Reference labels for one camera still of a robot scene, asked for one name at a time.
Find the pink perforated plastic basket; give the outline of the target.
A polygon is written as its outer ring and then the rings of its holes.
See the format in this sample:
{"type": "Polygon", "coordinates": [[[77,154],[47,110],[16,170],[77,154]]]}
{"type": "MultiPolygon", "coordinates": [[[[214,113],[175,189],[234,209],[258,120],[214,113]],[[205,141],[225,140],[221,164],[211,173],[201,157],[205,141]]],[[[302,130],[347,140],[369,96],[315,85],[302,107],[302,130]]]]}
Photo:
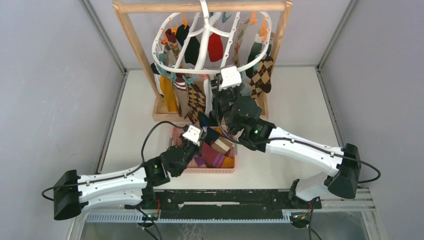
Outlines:
{"type": "Polygon", "coordinates": [[[185,173],[232,174],[237,168],[237,147],[219,137],[204,143],[201,156],[195,156],[188,164],[185,173]]]}

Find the navy green sock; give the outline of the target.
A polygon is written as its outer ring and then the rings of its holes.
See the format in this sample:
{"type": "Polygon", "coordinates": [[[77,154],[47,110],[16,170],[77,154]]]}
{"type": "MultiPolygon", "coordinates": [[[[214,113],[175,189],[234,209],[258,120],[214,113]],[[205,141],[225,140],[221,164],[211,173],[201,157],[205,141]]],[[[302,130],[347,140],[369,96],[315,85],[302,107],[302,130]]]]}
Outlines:
{"type": "Polygon", "coordinates": [[[214,130],[213,128],[208,127],[204,142],[208,144],[209,146],[211,146],[220,136],[221,136],[220,132],[214,130]]]}

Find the black ribbed sock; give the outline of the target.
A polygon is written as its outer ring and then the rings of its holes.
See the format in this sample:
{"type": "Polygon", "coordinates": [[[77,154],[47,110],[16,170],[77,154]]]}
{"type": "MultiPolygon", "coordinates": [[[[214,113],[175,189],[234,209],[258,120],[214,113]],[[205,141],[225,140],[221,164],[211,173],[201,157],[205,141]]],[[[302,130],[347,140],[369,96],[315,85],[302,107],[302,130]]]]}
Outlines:
{"type": "Polygon", "coordinates": [[[209,116],[207,116],[205,113],[203,112],[199,112],[197,115],[197,119],[199,122],[199,125],[201,128],[203,127],[216,127],[217,126],[217,122],[216,120],[210,118],[209,116]]]}

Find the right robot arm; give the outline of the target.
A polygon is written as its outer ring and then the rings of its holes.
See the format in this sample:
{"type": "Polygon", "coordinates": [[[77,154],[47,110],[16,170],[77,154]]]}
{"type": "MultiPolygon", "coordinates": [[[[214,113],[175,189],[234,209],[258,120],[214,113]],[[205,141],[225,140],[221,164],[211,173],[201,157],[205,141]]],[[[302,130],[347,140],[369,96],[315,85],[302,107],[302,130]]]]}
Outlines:
{"type": "Polygon", "coordinates": [[[227,131],[238,135],[235,143],[252,151],[287,156],[320,169],[314,176],[296,179],[290,187],[289,203],[302,208],[317,197],[354,199],[362,168],[359,149],[320,144],[290,133],[261,119],[262,109],[240,86],[224,88],[221,77],[211,81],[212,116],[224,122],[227,131]]]}

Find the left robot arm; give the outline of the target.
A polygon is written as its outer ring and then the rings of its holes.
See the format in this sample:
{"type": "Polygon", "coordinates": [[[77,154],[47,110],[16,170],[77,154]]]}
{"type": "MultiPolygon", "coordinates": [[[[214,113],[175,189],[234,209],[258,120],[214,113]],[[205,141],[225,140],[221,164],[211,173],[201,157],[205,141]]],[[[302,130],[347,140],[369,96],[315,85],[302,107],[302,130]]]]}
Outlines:
{"type": "Polygon", "coordinates": [[[206,133],[186,131],[182,145],[172,145],[159,156],[135,167],[105,174],[79,175],[66,171],[50,188],[53,191],[53,218],[68,220],[82,212],[116,205],[153,207],[154,187],[179,177],[194,156],[201,153],[206,133]]]}

